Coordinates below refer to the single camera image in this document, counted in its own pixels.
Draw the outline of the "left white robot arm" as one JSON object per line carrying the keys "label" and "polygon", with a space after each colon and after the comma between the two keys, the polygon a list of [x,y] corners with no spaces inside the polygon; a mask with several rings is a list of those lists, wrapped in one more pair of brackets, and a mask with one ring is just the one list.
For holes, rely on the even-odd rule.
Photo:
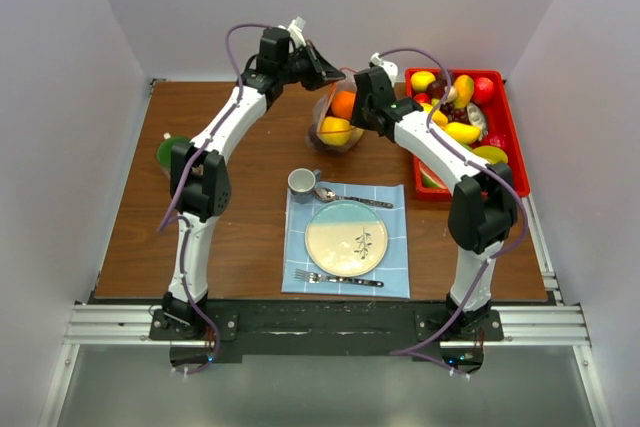
{"label": "left white robot arm", "polygon": [[162,299],[163,317],[185,339],[200,337],[210,323],[207,269],[213,232],[231,199],[228,162],[240,140],[283,93],[299,83],[308,91],[343,79],[303,35],[305,22],[262,26],[258,52],[243,69],[220,112],[198,135],[171,149],[170,205],[161,222],[179,224],[176,261]]}

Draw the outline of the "clear zip top bag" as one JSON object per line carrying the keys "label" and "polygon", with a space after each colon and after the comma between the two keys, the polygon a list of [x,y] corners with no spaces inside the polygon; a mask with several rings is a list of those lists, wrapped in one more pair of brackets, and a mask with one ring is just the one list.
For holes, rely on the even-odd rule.
{"label": "clear zip top bag", "polygon": [[331,84],[312,109],[306,145],[316,152],[345,153],[361,140],[364,130],[351,124],[356,99],[355,71],[342,67],[344,78]]}

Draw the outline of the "yellow lemon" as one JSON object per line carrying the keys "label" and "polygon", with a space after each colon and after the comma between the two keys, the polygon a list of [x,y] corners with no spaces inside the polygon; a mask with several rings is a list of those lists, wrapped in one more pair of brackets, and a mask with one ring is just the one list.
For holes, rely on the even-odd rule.
{"label": "yellow lemon", "polygon": [[326,116],[319,126],[318,138],[326,145],[341,147],[348,143],[352,126],[348,120]]}

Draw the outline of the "orange fruit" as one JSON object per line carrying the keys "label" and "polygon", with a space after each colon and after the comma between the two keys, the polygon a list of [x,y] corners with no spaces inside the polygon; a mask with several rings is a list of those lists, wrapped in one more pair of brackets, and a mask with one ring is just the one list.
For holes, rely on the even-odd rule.
{"label": "orange fruit", "polygon": [[350,120],[355,104],[356,94],[347,90],[337,92],[331,102],[331,112],[335,117]]}

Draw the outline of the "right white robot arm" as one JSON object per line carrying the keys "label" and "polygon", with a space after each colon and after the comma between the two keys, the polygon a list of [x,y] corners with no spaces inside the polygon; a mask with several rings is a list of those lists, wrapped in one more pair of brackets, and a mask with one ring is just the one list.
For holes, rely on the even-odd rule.
{"label": "right white robot arm", "polygon": [[430,168],[451,194],[448,229],[458,246],[451,309],[439,332],[469,339],[489,309],[497,257],[517,221],[520,198],[511,169],[489,164],[462,147],[415,100],[398,99],[381,66],[354,74],[356,100],[351,123],[404,148]]}

